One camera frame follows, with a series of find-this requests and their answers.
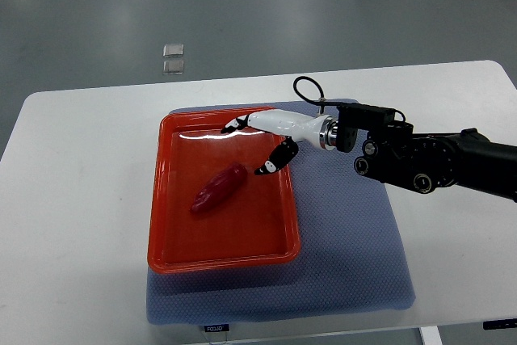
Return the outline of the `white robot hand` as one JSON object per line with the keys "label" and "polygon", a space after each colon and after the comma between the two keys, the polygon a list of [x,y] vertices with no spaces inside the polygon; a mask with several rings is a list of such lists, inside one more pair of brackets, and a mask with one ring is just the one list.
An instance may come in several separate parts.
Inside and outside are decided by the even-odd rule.
{"label": "white robot hand", "polygon": [[307,141],[325,150],[335,148],[330,143],[331,125],[337,120],[330,115],[308,116],[294,111],[271,109],[238,116],[228,122],[221,134],[235,133],[251,127],[286,137],[271,152],[268,159],[254,171],[255,175],[269,175],[285,168],[298,154],[297,142]]}

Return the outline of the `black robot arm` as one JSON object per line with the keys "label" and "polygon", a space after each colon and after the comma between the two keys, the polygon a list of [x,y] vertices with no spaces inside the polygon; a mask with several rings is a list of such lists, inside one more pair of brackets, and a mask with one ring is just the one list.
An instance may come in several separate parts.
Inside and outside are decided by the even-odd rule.
{"label": "black robot arm", "polygon": [[283,138],[269,158],[255,170],[269,175],[294,159],[298,144],[307,141],[324,150],[350,153],[359,131],[367,133],[362,154],[353,168],[358,175],[420,194],[454,185],[509,200],[516,198],[516,148],[493,143],[475,128],[458,133],[417,134],[394,108],[333,102],[337,115],[318,116],[269,109],[238,116],[221,130],[233,133],[253,128]]}

